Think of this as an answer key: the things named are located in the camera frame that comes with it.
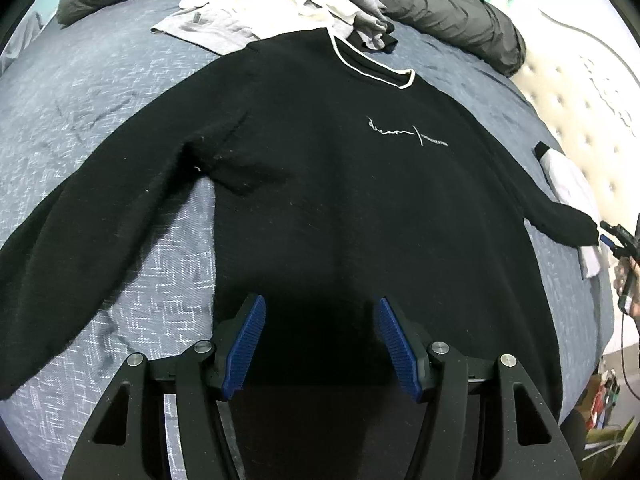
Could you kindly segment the person right hand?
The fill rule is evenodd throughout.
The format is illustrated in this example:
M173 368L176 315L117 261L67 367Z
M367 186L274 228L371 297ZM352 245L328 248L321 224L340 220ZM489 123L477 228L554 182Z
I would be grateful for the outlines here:
M640 326L639 265L633 258L621 258L615 268L614 290L618 308Z

